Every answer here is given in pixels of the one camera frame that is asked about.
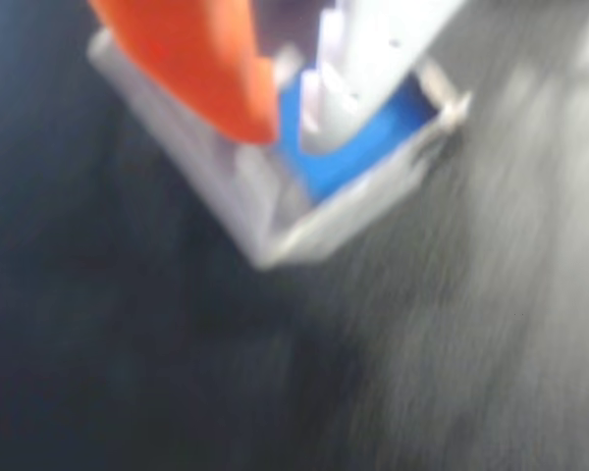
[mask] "white plastic box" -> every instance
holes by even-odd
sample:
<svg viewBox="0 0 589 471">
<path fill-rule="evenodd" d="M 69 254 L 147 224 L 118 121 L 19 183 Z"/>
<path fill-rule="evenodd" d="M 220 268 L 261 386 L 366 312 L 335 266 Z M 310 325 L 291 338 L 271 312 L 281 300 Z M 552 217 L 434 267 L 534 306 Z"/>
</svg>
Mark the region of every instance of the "white plastic box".
<svg viewBox="0 0 589 471">
<path fill-rule="evenodd" d="M 137 69 L 107 29 L 94 36 L 88 55 L 258 269 L 323 260 L 406 199 L 465 121 L 470 101 L 434 62 L 422 61 L 414 73 L 438 115 L 315 205 L 274 150 L 229 142 Z M 288 67 L 278 69 L 283 74 Z"/>
</svg>

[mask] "orange object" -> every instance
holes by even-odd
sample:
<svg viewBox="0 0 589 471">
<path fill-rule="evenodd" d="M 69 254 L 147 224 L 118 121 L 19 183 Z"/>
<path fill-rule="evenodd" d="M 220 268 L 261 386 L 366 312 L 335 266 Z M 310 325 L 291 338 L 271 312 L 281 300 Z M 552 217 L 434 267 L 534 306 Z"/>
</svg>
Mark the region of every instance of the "orange object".
<svg viewBox="0 0 589 471">
<path fill-rule="evenodd" d="M 152 79 L 230 139 L 278 138 L 273 65 L 258 55 L 249 0 L 90 0 Z"/>
</svg>

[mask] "gray carpet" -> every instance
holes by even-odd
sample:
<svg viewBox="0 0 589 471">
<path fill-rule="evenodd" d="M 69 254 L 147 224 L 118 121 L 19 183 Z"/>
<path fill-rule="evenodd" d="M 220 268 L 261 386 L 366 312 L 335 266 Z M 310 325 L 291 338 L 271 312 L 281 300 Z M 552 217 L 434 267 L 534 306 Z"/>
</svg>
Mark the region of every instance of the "gray carpet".
<svg viewBox="0 0 589 471">
<path fill-rule="evenodd" d="M 279 7 L 266 47 L 311 47 Z M 589 470 L 589 0 L 472 2 L 434 50 L 472 116 L 423 191 L 270 274 L 94 26 L 0 0 L 0 470 Z"/>
</svg>

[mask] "dark floor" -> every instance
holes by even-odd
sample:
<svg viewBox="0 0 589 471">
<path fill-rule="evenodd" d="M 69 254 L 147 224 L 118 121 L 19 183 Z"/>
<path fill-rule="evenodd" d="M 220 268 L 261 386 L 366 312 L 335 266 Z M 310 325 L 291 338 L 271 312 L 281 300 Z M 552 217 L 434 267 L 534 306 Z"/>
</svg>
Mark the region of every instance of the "dark floor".
<svg viewBox="0 0 589 471">
<path fill-rule="evenodd" d="M 472 2 L 435 48 L 475 90 L 453 155 L 271 274 L 86 63 L 93 29 L 0 0 L 0 470 L 589 470 L 589 0 Z"/>
</svg>

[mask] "blue plastic part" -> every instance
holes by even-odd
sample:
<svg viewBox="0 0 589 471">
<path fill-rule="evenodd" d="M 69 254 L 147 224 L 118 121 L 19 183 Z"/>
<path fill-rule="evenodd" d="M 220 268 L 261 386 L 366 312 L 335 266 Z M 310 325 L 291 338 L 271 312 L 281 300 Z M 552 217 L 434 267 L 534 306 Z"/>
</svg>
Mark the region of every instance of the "blue plastic part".
<svg viewBox="0 0 589 471">
<path fill-rule="evenodd" d="M 346 183 L 391 154 L 437 111 L 410 76 L 369 124 L 347 145 L 323 156 L 305 154 L 298 145 L 300 76 L 281 96 L 280 154 L 302 179 L 315 202 L 321 202 Z"/>
</svg>

